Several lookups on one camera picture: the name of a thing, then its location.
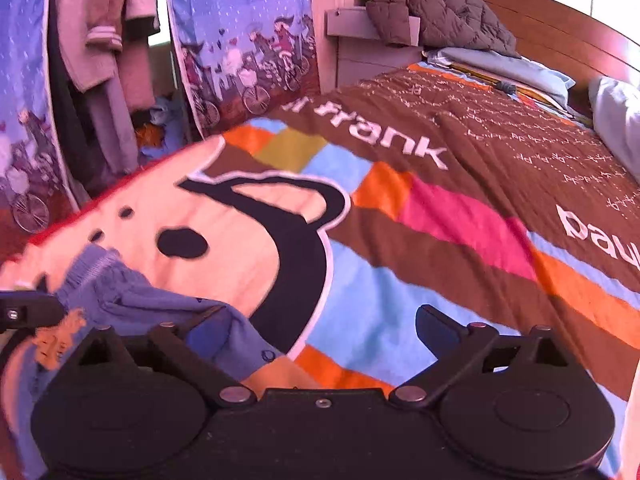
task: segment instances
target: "light blue square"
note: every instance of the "light blue square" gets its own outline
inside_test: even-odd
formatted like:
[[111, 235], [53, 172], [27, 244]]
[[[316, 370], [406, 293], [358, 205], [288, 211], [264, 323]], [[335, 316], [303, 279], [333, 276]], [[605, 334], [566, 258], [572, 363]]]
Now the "light blue square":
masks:
[[256, 117], [249, 121], [251, 126], [255, 126], [256, 128], [262, 128], [263, 130], [267, 130], [272, 134], [279, 134], [282, 130], [284, 130], [287, 125], [282, 121], [278, 121], [276, 119], [270, 119], [268, 117]]
[[358, 189], [373, 163], [335, 144], [328, 144], [312, 158], [302, 174], [324, 176], [338, 183], [348, 194]]

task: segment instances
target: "metal screw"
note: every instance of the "metal screw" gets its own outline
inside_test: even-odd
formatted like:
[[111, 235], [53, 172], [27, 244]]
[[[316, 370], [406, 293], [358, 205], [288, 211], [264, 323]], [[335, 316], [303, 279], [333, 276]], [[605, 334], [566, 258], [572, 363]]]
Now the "metal screw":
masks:
[[427, 397], [427, 392], [420, 386], [400, 386], [396, 390], [396, 397], [402, 402], [420, 402]]
[[251, 399], [251, 390], [244, 386], [227, 386], [220, 391], [220, 399], [239, 404]]
[[329, 399], [318, 399], [316, 400], [316, 406], [318, 408], [330, 408], [332, 402]]

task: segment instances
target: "bedspread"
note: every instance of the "bedspread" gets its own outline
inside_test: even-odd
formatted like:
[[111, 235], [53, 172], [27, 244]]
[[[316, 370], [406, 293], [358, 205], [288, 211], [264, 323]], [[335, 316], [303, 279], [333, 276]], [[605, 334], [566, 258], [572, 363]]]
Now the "bedspread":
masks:
[[322, 385], [386, 392], [434, 362], [423, 303], [504, 334], [548, 324], [612, 405], [614, 476], [640, 356], [639, 194], [591, 130], [418, 64], [129, 177], [0, 286], [55, 289], [91, 240], [153, 286], [232, 304]]

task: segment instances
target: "pink jacket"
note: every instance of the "pink jacket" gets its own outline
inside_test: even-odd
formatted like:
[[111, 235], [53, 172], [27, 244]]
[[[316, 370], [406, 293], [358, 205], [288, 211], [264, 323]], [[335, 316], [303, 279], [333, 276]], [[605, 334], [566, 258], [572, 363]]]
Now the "pink jacket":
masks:
[[[142, 110], [155, 103], [146, 40], [125, 43], [116, 57], [112, 51], [86, 46], [86, 9], [88, 0], [56, 0], [60, 53], [71, 81], [81, 92], [120, 73], [127, 107]], [[128, 18], [155, 15], [156, 0], [127, 0]]]
[[60, 53], [71, 81], [81, 92], [113, 77], [116, 60], [111, 52], [87, 47], [87, 0], [56, 0]]

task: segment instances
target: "clothes pile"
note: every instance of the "clothes pile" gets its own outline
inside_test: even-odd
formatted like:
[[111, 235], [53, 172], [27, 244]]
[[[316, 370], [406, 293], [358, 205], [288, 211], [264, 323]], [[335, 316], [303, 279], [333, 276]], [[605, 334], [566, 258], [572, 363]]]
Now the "clothes pile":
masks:
[[[267, 387], [319, 387], [232, 306], [155, 288], [113, 249], [87, 245], [56, 296], [66, 308], [59, 325], [39, 328], [34, 336], [0, 352], [0, 444], [15, 447], [12, 453], [26, 480], [47, 471], [31, 434], [34, 406], [94, 328], [110, 326], [120, 336], [132, 336], [172, 322], [191, 351], [258, 397]], [[8, 460], [7, 447], [0, 449], [0, 463]]]
[[58, 140], [71, 175], [95, 196], [138, 167], [135, 130], [156, 103], [148, 58], [156, 0], [50, 0], [49, 13]]
[[154, 142], [143, 143], [140, 147], [143, 155], [158, 159], [177, 152], [185, 145], [182, 110], [182, 100], [178, 94], [174, 95], [172, 100], [165, 97], [156, 99], [156, 104], [149, 110], [149, 125], [161, 129], [162, 134], [156, 136]]

